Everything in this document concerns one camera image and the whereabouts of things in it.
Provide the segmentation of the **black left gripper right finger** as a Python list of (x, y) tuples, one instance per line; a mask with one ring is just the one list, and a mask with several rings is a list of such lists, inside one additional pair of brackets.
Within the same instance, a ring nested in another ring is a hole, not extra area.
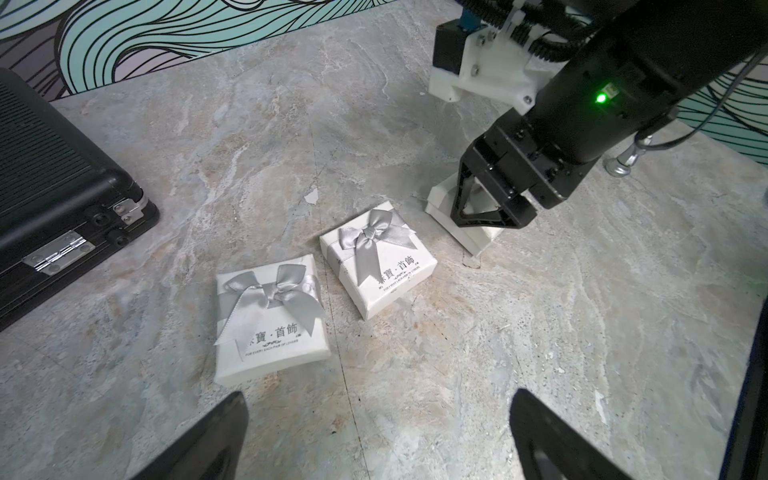
[(628, 477), (526, 389), (512, 398), (509, 425), (526, 479)]

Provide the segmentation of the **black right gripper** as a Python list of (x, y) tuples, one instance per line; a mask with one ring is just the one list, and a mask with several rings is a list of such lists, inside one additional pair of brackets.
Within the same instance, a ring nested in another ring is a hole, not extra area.
[[(450, 210), (459, 227), (522, 229), (570, 197), (599, 158), (675, 117), (680, 73), (648, 65), (568, 65), (526, 114), (509, 111), (461, 158)], [(531, 200), (523, 195), (530, 193)]]

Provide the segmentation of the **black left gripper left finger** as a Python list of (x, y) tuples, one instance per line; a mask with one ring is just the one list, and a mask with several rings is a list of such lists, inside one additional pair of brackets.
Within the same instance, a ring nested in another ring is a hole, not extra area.
[(229, 394), (134, 479), (234, 479), (248, 421), (243, 393)]

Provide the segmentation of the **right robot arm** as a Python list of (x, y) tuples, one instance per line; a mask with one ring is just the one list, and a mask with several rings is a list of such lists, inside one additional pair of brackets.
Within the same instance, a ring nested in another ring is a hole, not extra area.
[(463, 154), (452, 220), (520, 229), (564, 202), (601, 156), (626, 138), (646, 147), (678, 104), (767, 53), (763, 1), (467, 1), (562, 69), (526, 113), (502, 115)]

